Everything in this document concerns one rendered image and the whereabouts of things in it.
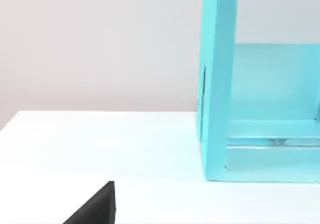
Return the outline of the light blue rack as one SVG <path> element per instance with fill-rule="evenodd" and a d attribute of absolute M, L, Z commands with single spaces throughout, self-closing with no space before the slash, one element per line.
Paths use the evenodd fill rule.
<path fill-rule="evenodd" d="M 202 0 L 196 131 L 204 177 L 320 183 L 320 43 L 235 42 L 238 0 Z"/>

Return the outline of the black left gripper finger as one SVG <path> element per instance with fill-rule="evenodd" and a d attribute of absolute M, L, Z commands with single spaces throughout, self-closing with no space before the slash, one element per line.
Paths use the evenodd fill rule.
<path fill-rule="evenodd" d="M 115 224 L 115 182 L 108 181 L 63 224 Z"/>

